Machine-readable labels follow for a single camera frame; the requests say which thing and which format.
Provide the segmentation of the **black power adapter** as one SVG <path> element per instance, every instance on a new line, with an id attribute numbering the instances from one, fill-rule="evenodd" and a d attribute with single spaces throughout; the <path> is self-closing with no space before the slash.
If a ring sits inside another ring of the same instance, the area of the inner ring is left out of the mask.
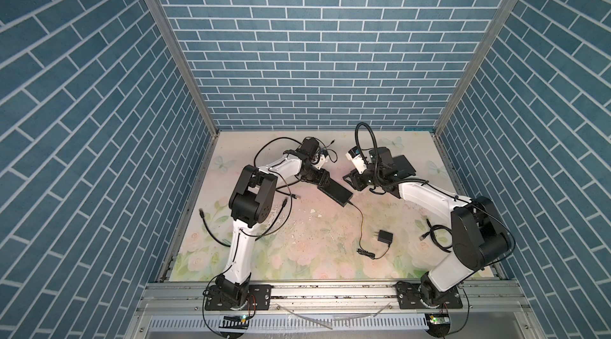
<path id="1" fill-rule="evenodd" d="M 386 250 L 380 256 L 377 256 L 372 251 L 368 251 L 368 250 L 364 249 L 363 246 L 362 246 L 362 240 L 363 240 L 363 235 L 364 235 L 364 213 L 362 212 L 362 210 L 359 207 L 357 207 L 355 204 L 353 204 L 353 202 L 349 201 L 348 204 L 350 206 L 352 206 L 353 208 L 355 208 L 359 212 L 359 214 L 361 215 L 360 236 L 359 236 L 359 240 L 358 240 L 358 248 L 356 250 L 357 254 L 360 255 L 360 256 L 367 257 L 367 258 L 369 258 L 371 260 L 382 259 L 389 252 L 389 250 L 391 248 L 391 245 L 393 243 L 393 240 L 394 240 L 394 235 L 391 232 L 388 232 L 388 231 L 385 231 L 385 230 L 380 230 L 377 233 L 377 236 L 376 236 L 377 240 L 380 243 L 387 245 Z"/>

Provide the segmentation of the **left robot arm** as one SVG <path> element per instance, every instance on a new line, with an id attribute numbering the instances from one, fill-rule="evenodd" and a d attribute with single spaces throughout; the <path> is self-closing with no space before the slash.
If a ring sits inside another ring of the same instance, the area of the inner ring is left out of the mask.
<path id="1" fill-rule="evenodd" d="M 280 159 L 243 168 L 228 204 L 233 224 L 227 269 L 216 278 L 216 286 L 225 293 L 248 289 L 252 254 L 259 237 L 255 230 L 272 210 L 278 181 L 290 188 L 288 179 L 295 177 L 318 186 L 329 177 L 323 169 L 328 161 L 327 147 L 317 138 L 306 137 L 298 148 L 284 151 Z"/>

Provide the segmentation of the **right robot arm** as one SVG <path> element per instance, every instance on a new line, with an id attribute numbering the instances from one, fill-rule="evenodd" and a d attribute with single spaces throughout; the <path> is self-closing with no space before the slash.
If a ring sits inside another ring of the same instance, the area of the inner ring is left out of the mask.
<path id="1" fill-rule="evenodd" d="M 515 248 L 511 232 L 487 197 L 450 194 L 421 178 L 374 180 L 369 173 L 358 170 L 343 179 L 358 191 L 377 186 L 450 221 L 452 247 L 436 267 L 423 275 L 422 291 L 447 292 L 481 269 L 501 262 Z"/>

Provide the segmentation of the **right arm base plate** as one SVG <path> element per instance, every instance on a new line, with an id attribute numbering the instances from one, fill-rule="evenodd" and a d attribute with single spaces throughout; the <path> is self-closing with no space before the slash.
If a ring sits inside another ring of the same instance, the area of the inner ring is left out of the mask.
<path id="1" fill-rule="evenodd" d="M 458 288 L 439 291 L 431 283 L 399 281 L 394 285 L 401 310 L 441 309 L 459 310 L 463 307 Z"/>

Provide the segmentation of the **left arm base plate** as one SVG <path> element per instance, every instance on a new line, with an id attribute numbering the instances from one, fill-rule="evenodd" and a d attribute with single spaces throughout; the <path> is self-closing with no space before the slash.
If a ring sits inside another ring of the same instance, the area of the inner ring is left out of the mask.
<path id="1" fill-rule="evenodd" d="M 218 286 L 213 284 L 208 288 L 205 299 L 206 311 L 246 310 L 248 303 L 253 302 L 251 310 L 265 311 L 270 308 L 272 286 L 270 284 L 249 284 Z"/>

